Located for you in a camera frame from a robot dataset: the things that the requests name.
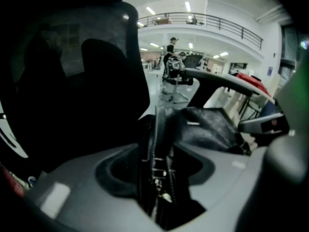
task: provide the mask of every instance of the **round ceiling light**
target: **round ceiling light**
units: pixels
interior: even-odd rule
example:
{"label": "round ceiling light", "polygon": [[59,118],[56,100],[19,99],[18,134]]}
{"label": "round ceiling light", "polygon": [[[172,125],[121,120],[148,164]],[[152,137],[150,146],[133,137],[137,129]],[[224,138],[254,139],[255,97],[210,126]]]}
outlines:
{"label": "round ceiling light", "polygon": [[302,46],[302,48],[304,48],[305,50],[307,50],[308,49],[308,44],[307,44],[307,42],[306,41],[302,41],[301,43],[300,43],[300,45]]}

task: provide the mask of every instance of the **black mesh chair backrest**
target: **black mesh chair backrest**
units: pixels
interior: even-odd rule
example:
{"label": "black mesh chair backrest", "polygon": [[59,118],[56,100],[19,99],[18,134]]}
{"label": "black mesh chair backrest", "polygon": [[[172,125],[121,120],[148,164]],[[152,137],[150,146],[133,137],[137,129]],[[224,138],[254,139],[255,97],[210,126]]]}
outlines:
{"label": "black mesh chair backrest", "polygon": [[202,57],[202,55],[188,55],[183,60],[183,64],[186,68],[195,68],[202,59]]}
{"label": "black mesh chair backrest", "polygon": [[101,3],[41,0],[13,35],[6,80],[15,88],[1,102],[18,142],[46,171],[134,142],[149,106],[137,12]]}

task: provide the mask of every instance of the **ceiling light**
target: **ceiling light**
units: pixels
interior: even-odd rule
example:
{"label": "ceiling light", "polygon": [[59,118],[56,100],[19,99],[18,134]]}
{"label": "ceiling light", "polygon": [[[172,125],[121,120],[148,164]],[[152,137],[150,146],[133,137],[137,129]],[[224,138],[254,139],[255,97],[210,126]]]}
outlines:
{"label": "ceiling light", "polygon": [[191,8],[190,8],[189,2],[185,2],[185,6],[187,8],[187,12],[191,12]]}
{"label": "ceiling light", "polygon": [[223,52],[223,53],[220,54],[220,56],[222,56],[222,57],[226,56],[226,55],[228,55],[228,52]]}
{"label": "ceiling light", "polygon": [[306,41],[302,41],[302,42],[300,43],[300,45],[301,45],[301,47],[304,48],[305,50],[308,49],[308,43],[307,43]]}
{"label": "ceiling light", "polygon": [[150,45],[154,46],[154,47],[159,47],[157,44],[155,43],[150,43]]}
{"label": "ceiling light", "polygon": [[146,10],[148,10],[152,15],[155,15],[155,12],[151,8],[147,7]]}

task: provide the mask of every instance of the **person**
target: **person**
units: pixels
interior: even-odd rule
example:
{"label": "person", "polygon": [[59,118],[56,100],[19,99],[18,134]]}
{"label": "person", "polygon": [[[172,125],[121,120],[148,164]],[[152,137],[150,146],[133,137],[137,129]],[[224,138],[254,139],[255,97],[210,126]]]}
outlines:
{"label": "person", "polygon": [[177,41],[178,41],[178,39],[176,39],[175,37],[172,37],[170,39],[170,43],[167,45],[167,52],[168,53],[164,56],[164,59],[163,59],[164,67],[166,67],[166,63],[168,62],[169,57],[176,56],[176,54],[174,53],[174,46],[175,46]]}

